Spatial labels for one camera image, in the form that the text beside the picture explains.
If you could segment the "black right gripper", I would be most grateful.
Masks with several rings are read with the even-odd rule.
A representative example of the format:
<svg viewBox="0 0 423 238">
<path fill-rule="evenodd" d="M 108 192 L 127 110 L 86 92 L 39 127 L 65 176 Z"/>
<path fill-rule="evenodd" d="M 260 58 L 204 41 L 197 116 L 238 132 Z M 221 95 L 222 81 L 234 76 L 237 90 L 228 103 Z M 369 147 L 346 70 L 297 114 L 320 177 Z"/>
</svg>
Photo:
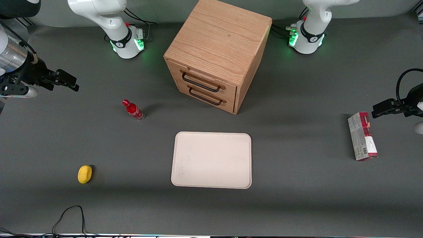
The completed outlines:
<svg viewBox="0 0 423 238">
<path fill-rule="evenodd" d="M 43 87 L 50 91 L 54 89 L 55 85 L 70 88 L 74 92 L 78 92 L 80 88 L 76 84 L 76 77 L 62 69 L 57 70 L 56 82 L 56 72 L 49 70 L 43 61 L 38 61 L 36 64 L 25 62 L 15 70 L 15 74 L 21 82 L 31 86 Z"/>
</svg>

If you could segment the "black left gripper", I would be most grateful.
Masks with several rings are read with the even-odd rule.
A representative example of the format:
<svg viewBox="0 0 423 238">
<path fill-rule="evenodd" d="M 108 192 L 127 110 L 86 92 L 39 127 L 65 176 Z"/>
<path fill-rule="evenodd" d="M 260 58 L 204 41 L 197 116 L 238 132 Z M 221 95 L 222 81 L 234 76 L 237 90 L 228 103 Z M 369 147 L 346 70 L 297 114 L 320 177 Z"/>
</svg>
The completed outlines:
<svg viewBox="0 0 423 238">
<path fill-rule="evenodd" d="M 379 118 L 383 115 L 390 115 L 390 114 L 401 114 L 403 113 L 405 117 L 410 116 L 417 116 L 422 118 L 423 111 L 418 106 L 419 103 L 422 103 L 423 99 L 423 84 L 419 84 L 413 87 L 407 94 L 405 99 L 397 100 L 397 99 L 386 99 L 381 101 L 378 104 L 373 105 L 372 117 L 374 119 Z M 400 105 L 400 102 L 404 103 L 406 107 L 406 111 Z"/>
</svg>

